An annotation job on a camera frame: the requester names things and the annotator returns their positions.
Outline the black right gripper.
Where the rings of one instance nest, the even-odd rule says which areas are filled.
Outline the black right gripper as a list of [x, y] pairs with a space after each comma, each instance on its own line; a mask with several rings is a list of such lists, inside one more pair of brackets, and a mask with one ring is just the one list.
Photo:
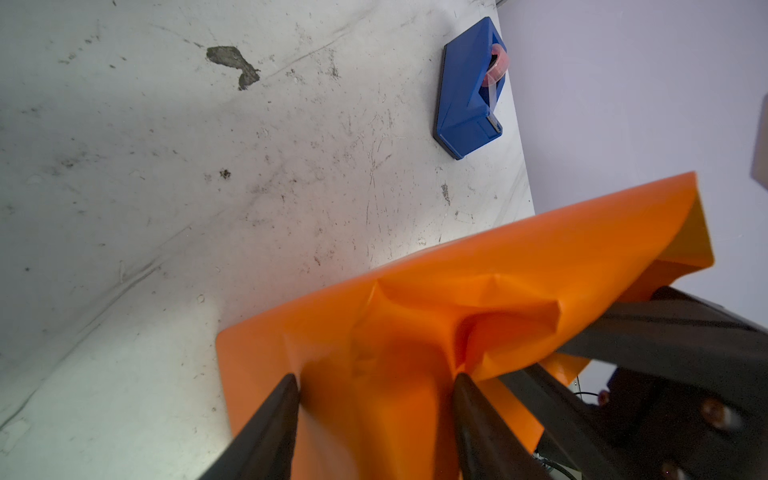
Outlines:
[[588, 479], [764, 479], [767, 330], [661, 287], [558, 348], [619, 368], [602, 405], [538, 364], [501, 382]]

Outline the orange wrapping paper sheet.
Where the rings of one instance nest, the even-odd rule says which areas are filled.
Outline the orange wrapping paper sheet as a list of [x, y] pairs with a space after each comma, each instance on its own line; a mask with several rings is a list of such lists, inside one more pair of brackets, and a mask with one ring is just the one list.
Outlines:
[[231, 429], [291, 373], [294, 478], [455, 479], [456, 375], [532, 450], [542, 426], [500, 376], [542, 363], [571, 383], [586, 360], [564, 343], [713, 262], [691, 172], [417, 252], [222, 331]]

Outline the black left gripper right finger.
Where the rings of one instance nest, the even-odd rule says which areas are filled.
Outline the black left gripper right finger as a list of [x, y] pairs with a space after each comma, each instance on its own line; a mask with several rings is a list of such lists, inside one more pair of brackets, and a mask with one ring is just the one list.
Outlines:
[[465, 373], [454, 381], [452, 414], [463, 479], [550, 478]]

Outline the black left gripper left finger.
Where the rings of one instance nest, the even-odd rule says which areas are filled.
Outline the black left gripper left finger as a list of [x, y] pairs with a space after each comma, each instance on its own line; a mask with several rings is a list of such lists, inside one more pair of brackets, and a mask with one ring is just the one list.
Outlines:
[[289, 373], [200, 479], [289, 479], [299, 406], [298, 381]]

